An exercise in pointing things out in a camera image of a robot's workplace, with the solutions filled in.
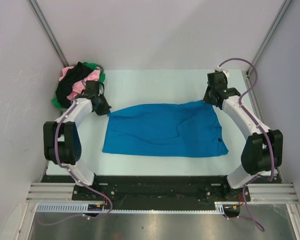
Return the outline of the blue t shirt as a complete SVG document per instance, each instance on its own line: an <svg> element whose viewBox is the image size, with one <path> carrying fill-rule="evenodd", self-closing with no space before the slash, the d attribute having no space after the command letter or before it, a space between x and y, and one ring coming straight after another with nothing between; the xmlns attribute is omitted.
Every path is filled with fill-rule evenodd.
<svg viewBox="0 0 300 240"><path fill-rule="evenodd" d="M186 158L219 157L229 152L217 114L202 100L140 104L110 113L102 151Z"/></svg>

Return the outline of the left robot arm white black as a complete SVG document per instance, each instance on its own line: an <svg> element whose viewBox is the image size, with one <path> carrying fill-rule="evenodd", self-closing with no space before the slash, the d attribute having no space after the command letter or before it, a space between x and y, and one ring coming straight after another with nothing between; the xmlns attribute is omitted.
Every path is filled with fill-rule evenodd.
<svg viewBox="0 0 300 240"><path fill-rule="evenodd" d="M108 115L108 104L102 82L88 80L85 89L70 101L70 107L55 121L43 125L43 149L45 159L65 169L90 200L100 196L101 188L94 184L95 174L81 160L82 145L78 127L91 113Z"/></svg>

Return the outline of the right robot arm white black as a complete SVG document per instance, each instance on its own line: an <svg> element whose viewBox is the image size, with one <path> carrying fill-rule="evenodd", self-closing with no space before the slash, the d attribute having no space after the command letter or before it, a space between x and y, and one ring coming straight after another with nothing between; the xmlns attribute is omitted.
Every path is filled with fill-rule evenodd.
<svg viewBox="0 0 300 240"><path fill-rule="evenodd" d="M228 87L226 71L214 71L207 75L203 101L226 113L245 138L241 164L226 176L226 185L220 188L221 196L232 201L239 190L257 179L271 182L275 169L282 164L282 132L270 129L248 109L243 103L243 95L236 88Z"/></svg>

